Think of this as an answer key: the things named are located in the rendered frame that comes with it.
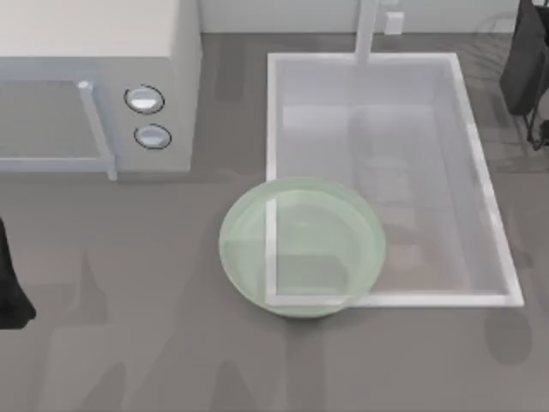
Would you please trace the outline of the pale green bowl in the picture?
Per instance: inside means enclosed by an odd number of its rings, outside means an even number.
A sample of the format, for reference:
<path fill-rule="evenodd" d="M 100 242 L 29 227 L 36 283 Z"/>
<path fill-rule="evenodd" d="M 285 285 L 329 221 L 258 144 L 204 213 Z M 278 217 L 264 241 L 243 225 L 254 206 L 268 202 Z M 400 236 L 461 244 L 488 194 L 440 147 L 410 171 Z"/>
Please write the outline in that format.
<path fill-rule="evenodd" d="M 261 183 L 226 212 L 218 235 L 228 281 L 250 303 L 286 318 L 322 318 L 368 296 L 387 240 L 352 188 L 325 179 Z"/>

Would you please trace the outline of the small microwave knob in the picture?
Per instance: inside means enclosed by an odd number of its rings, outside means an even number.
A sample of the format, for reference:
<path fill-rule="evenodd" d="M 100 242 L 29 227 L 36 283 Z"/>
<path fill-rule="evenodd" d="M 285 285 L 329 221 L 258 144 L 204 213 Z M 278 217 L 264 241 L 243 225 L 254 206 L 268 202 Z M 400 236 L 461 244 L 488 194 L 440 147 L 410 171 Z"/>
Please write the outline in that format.
<path fill-rule="evenodd" d="M 159 124 L 138 127 L 133 133 L 134 140 L 146 150 L 163 150 L 172 143 L 172 134 Z"/>

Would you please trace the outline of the white sink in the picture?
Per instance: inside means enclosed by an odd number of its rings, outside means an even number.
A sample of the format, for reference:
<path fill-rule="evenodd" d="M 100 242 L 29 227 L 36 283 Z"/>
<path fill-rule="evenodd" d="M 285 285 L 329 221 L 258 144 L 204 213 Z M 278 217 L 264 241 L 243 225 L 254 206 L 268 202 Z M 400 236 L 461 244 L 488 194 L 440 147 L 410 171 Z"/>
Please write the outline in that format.
<path fill-rule="evenodd" d="M 382 224 L 354 307 L 523 306 L 455 54 L 271 53 L 267 73 L 267 180 L 333 182 Z"/>

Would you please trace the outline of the large microwave knob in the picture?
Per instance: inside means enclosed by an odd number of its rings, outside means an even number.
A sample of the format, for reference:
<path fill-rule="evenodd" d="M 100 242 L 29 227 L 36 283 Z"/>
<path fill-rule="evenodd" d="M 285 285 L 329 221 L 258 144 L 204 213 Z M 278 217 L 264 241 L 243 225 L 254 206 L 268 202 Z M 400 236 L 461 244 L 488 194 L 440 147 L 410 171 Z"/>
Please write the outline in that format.
<path fill-rule="evenodd" d="M 159 89 L 145 84 L 126 88 L 124 102 L 133 112 L 143 115 L 160 112 L 166 103 Z"/>

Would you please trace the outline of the pale microwave oven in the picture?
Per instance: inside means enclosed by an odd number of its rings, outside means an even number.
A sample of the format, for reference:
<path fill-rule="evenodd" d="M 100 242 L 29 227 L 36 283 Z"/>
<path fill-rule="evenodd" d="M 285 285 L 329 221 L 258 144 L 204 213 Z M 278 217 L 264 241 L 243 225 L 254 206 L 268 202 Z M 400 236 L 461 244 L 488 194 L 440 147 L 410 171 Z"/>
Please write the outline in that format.
<path fill-rule="evenodd" d="M 0 81 L 92 82 L 118 177 L 190 170 L 201 63 L 197 0 L 0 0 Z M 125 104 L 142 84 L 164 95 L 160 112 Z M 172 143 L 142 148 L 133 133 L 147 124 Z"/>

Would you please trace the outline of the tall white tap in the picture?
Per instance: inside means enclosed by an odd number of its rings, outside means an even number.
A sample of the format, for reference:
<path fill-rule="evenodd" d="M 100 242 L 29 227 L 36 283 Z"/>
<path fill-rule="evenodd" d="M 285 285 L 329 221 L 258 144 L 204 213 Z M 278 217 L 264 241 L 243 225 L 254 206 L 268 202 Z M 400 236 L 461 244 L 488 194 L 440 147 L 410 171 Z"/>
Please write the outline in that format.
<path fill-rule="evenodd" d="M 357 65 L 367 65 L 380 0 L 359 0 L 359 16 L 355 41 L 354 57 Z"/>

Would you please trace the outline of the microwave oven door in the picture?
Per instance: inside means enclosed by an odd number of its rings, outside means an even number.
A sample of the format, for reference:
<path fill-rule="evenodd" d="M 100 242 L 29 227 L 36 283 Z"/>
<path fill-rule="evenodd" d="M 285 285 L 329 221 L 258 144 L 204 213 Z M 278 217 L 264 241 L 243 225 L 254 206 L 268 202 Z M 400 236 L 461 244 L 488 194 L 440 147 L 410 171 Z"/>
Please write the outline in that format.
<path fill-rule="evenodd" d="M 105 173 L 117 180 L 94 84 L 0 81 L 0 173 Z"/>

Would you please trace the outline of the white wall socket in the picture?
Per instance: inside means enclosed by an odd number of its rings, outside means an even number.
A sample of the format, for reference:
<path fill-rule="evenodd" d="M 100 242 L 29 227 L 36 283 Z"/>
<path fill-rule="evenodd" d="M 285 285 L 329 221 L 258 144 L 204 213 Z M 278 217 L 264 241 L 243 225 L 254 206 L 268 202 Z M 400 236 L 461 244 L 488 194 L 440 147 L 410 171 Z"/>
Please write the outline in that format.
<path fill-rule="evenodd" d="M 405 14 L 401 11 L 390 11 L 386 13 L 384 27 L 385 35 L 401 35 L 403 33 Z"/>

